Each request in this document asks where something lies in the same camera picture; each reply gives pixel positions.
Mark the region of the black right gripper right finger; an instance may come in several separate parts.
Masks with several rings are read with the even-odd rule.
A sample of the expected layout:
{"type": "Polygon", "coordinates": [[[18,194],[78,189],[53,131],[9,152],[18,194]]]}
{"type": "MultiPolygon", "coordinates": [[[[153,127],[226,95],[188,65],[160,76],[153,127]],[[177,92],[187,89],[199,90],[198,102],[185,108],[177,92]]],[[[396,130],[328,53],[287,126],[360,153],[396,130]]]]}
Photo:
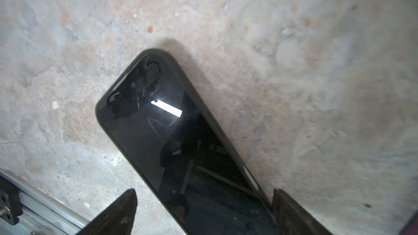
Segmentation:
{"type": "Polygon", "coordinates": [[[283,189],[274,190],[272,213],[281,235],[332,234],[283,189]]]}

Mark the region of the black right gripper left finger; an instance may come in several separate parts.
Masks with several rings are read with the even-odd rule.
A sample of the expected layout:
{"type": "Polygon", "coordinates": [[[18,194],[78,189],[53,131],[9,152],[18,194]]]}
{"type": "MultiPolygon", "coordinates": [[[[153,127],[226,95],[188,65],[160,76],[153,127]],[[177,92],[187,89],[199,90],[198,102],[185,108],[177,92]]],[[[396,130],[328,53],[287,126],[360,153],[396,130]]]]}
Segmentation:
{"type": "Polygon", "coordinates": [[[135,189],[128,189],[77,235],[130,235],[137,205],[135,189]]]}

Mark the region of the black phone case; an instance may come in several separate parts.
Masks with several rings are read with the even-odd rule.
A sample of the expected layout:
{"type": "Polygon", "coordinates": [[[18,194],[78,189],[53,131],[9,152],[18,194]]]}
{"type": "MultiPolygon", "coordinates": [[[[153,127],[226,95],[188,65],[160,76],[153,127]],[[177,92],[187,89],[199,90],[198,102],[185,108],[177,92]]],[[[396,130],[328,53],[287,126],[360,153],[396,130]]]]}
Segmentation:
{"type": "Polygon", "coordinates": [[[276,222],[166,52],[139,54],[99,125],[188,235],[276,235],[276,222]]]}

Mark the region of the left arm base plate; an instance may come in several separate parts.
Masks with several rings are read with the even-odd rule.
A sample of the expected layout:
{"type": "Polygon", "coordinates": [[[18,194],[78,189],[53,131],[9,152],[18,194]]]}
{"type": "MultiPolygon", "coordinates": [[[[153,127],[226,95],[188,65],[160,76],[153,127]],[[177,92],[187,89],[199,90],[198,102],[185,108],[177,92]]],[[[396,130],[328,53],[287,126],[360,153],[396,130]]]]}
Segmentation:
{"type": "Polygon", "coordinates": [[[11,182],[1,177],[1,219],[15,226],[19,216],[23,214],[19,189],[11,182]]]}

